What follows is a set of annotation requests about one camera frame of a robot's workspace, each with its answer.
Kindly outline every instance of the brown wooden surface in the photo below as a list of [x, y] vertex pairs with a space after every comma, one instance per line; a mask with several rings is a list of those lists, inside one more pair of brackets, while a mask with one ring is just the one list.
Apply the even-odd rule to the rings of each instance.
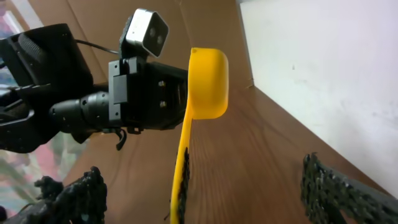
[[[116, 136], [97, 136], [65, 183], [98, 166], [108, 185], [106, 223], [164, 223], [179, 135], [144, 131], [120, 152]], [[193, 124], [187, 223], [308, 223], [300, 177], [311, 152], [378, 188], [259, 90], [231, 92], [224, 116]]]

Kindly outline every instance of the black cable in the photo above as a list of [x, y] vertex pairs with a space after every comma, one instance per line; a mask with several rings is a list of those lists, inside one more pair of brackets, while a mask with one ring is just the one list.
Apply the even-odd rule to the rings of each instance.
[[93, 44], [93, 43], [90, 43], [90, 42], [87, 42], [84, 40], [76, 40], [76, 43], [89, 45], [91, 47], [95, 47], [97, 49], [104, 50], [104, 51], [112, 53], [112, 54], [119, 54], [119, 52], [117, 52], [115, 50], [107, 49], [106, 47], [102, 47], [102, 46], [99, 46], [99, 45], [96, 45], [96, 44]]

